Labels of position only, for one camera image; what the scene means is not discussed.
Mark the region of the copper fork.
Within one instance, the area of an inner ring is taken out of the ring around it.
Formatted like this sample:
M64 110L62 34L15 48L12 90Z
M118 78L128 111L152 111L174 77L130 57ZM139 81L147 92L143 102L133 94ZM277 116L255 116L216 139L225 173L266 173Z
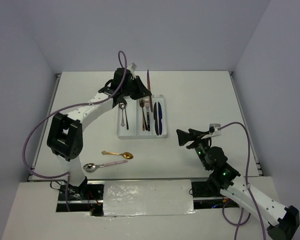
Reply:
M147 129L147 124L146 124L146 120L145 120L145 113L144 113L144 99L140 98L139 99L139 106L141 107L142 110L142 130L145 131Z

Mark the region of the iridescent rainbow knife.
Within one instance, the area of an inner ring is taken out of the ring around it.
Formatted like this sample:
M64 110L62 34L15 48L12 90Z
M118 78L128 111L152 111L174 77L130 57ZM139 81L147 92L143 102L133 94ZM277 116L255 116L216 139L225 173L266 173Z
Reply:
M149 73L149 69L147 69L146 79L147 79L147 89L148 89L148 91L151 92L151 83L150 83L150 73ZM152 94L149 96L149 107L150 107L150 111L153 113Z

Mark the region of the silver fork with black handle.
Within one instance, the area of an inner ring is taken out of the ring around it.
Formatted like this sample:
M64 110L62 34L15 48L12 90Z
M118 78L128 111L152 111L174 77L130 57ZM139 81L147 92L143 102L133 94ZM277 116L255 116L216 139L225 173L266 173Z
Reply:
M151 130L151 124L150 124L150 98L146 97L144 99L144 105L146 108L146 120L147 120L147 130Z

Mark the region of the black spoon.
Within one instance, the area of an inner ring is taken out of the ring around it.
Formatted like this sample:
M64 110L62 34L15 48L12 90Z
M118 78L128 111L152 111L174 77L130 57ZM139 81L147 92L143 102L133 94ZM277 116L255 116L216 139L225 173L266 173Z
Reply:
M123 102L124 105L124 113L125 113L125 120L126 120L126 129L129 130L129 122L128 122L128 115L127 115L127 102Z

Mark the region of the blue knife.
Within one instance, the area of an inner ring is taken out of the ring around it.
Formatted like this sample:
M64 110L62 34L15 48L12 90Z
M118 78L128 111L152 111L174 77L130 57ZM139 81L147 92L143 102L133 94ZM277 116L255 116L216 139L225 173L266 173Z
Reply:
M158 113L158 133L159 135L161 135L163 132L163 124L162 124L163 114L162 114L162 106L159 102L157 103L157 113Z

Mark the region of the black knife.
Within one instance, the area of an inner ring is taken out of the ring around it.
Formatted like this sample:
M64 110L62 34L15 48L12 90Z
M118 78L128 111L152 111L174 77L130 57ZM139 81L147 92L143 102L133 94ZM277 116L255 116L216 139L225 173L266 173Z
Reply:
M157 103L154 103L153 106L153 119L154 119L154 128L155 133L158 136L159 135L159 126L158 126L158 111L157 111Z

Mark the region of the silver spoon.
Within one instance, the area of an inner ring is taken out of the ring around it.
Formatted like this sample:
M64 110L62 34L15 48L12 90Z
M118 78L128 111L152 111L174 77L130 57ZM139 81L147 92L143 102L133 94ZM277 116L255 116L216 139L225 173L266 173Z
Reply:
M124 110L125 110L125 104L123 102L119 103L119 108L121 109L121 127L125 127L125 119L124 119Z

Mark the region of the gold spoon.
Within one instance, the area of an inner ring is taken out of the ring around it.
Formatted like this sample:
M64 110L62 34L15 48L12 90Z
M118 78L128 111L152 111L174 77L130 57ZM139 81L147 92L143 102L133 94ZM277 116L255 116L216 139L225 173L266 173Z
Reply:
M129 152L116 153L116 152L102 151L101 154L102 155L122 156L123 158L125 158L127 160L131 160L134 158L134 156Z

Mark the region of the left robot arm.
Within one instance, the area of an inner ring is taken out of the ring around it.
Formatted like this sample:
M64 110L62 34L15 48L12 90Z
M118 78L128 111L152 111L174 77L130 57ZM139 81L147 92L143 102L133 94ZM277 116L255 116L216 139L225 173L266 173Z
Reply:
M69 192L78 200L85 198L88 193L87 177L79 158L83 149L84 130L102 114L124 102L125 97L139 100L151 95L151 91L135 74L136 68L134 63L127 69L117 68L113 78L89 102L66 114L56 113L52 118L47 146L69 172Z

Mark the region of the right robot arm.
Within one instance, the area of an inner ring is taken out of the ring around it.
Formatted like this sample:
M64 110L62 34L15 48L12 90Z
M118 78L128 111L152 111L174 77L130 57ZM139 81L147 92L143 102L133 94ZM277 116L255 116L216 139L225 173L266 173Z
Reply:
M267 234L273 240L291 240L300 226L300 213L294 206L285 206L269 197L250 183L228 164L223 149L212 146L216 128L209 131L176 130L178 144L193 149L203 167L211 171L206 183L213 196L223 195L262 223L267 223Z

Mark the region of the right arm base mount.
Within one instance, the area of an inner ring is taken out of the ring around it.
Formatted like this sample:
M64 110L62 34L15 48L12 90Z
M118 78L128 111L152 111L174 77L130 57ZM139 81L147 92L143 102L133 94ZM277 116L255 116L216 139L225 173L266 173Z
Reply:
M195 210L238 208L239 205L220 193L211 191L205 181L192 181L188 193L193 198Z

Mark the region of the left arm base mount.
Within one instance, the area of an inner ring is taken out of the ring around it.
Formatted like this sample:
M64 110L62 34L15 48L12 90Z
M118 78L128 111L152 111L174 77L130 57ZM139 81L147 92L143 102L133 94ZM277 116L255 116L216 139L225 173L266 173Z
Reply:
M88 213L93 217L104 215L104 184L87 184L80 193L75 192L75 188L68 186L66 195L66 181L51 181L49 187L58 191L57 213Z

